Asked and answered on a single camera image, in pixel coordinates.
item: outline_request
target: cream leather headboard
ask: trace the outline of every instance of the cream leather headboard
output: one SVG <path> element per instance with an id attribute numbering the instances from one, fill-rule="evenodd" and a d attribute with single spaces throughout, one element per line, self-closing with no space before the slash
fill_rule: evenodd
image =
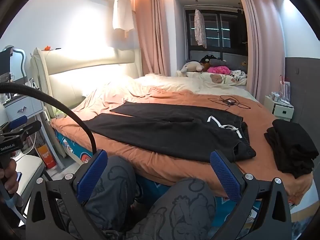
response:
<path id="1" fill-rule="evenodd" d="M 42 92 L 72 108 L 99 85 L 117 76 L 142 76 L 141 50 L 111 47 L 87 50 L 36 48 L 30 60 L 32 77 Z M 46 105 L 52 118 L 56 109 Z"/>

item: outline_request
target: window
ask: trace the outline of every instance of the window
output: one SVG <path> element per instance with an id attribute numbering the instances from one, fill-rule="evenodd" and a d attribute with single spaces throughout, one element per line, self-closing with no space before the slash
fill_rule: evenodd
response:
<path id="1" fill-rule="evenodd" d="M 188 58 L 199 59 L 199 55 L 212 52 L 223 59 L 224 53 L 248 56 L 247 30 L 244 14 L 215 10 L 200 10 L 204 16 L 207 49 L 198 46 L 195 38 L 195 10 L 186 10 Z"/>

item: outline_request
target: smartphone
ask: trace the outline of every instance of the smartphone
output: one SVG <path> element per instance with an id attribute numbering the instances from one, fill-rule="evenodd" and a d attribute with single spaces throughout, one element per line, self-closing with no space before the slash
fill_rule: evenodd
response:
<path id="1" fill-rule="evenodd" d="M 20 181 L 21 176 L 22 176 L 22 173 L 21 173 L 21 172 L 18 172 L 17 182 L 19 182 L 19 181 Z"/>

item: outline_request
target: pink plush toy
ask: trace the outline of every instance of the pink plush toy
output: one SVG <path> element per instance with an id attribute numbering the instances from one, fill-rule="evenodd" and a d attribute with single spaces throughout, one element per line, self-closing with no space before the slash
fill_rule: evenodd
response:
<path id="1" fill-rule="evenodd" d="M 210 67 L 207 71 L 212 74 L 223 74 L 223 75 L 229 75 L 231 73 L 231 70 L 228 69 L 226 66 Z"/>

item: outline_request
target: white drawstring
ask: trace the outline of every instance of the white drawstring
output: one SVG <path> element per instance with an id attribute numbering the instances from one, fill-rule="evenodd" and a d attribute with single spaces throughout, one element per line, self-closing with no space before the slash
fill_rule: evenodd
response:
<path id="1" fill-rule="evenodd" d="M 242 138 L 242 135 L 239 132 L 238 128 L 234 127 L 231 124 L 221 125 L 221 123 L 217 119 L 215 119 L 213 116 L 209 116 L 207 122 L 210 122 L 211 119 L 214 120 L 220 128 L 225 128 L 225 129 L 230 129 L 230 130 L 236 131 L 238 136 L 239 136 L 239 138 Z"/>

